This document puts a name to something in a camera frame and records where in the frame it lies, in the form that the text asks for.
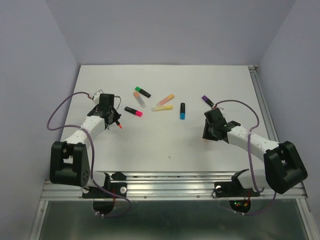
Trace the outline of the pink black highlighter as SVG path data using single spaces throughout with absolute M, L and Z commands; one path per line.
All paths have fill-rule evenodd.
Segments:
M 141 117 L 141 116 L 143 115 L 143 113 L 142 113 L 141 111 L 138 111 L 138 110 L 133 109 L 133 108 L 128 107 L 128 106 L 126 106 L 126 107 L 124 108 L 124 110 L 125 110 L 126 112 L 131 113 L 131 114 L 133 114 L 133 115 L 135 115 L 135 116 L 138 116 L 138 117 Z

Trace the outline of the orange cap clear highlighter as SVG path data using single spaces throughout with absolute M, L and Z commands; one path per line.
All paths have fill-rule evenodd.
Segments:
M 134 91 L 133 95 L 134 95 L 135 99 L 137 100 L 137 102 L 139 103 L 139 105 L 142 108 L 146 108 L 147 107 L 145 102 L 143 101 L 143 99 L 141 98 L 140 94 L 137 91 Z

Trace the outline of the green cap black highlighter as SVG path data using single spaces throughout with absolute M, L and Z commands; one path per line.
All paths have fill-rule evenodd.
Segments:
M 145 97 L 147 97 L 147 98 L 150 98 L 150 97 L 152 96 L 149 92 L 145 91 L 144 89 L 142 89 L 142 88 L 140 88 L 140 87 L 138 87 L 138 86 L 135 87 L 135 90 L 136 90 L 138 93 L 142 94 L 143 96 L 145 96 Z

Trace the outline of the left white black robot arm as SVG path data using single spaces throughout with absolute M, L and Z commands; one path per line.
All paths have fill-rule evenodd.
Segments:
M 114 94 L 99 92 L 94 96 L 85 93 L 95 106 L 86 115 L 82 125 L 64 125 L 47 129 L 55 131 L 64 128 L 75 128 L 76 131 L 63 141 L 56 141 L 51 146 L 49 180 L 53 184 L 86 187 L 90 184 L 91 169 L 88 148 L 93 140 L 110 125 L 121 126 L 121 114 L 115 108 Z

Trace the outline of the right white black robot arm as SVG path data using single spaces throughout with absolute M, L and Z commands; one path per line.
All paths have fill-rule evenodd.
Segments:
M 204 116 L 203 139 L 237 146 L 247 151 L 250 158 L 256 157 L 263 163 L 262 169 L 243 169 L 232 175 L 229 181 L 216 182 L 216 198 L 243 197 L 246 193 L 258 197 L 258 188 L 270 188 L 278 194 L 284 194 L 308 177 L 307 169 L 292 142 L 280 143 L 252 134 L 236 121 L 227 122 L 218 108 L 206 111 Z

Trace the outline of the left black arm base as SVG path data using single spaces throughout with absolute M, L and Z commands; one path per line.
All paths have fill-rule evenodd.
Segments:
M 90 178 L 88 184 L 82 189 L 83 199 L 125 199 L 127 197 L 127 176 L 122 172 L 108 174 L 95 171 L 93 179 L 99 187 Z

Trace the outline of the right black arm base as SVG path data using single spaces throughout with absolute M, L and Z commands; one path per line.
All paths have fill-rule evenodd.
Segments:
M 251 198 L 260 196 L 253 187 L 243 187 L 240 183 L 239 176 L 248 171 L 249 169 L 244 169 L 236 172 L 231 176 L 230 181 L 215 182 L 211 196 L 214 199 L 236 198 L 236 200 L 229 200 L 231 209 L 236 213 L 247 214 L 251 209 Z

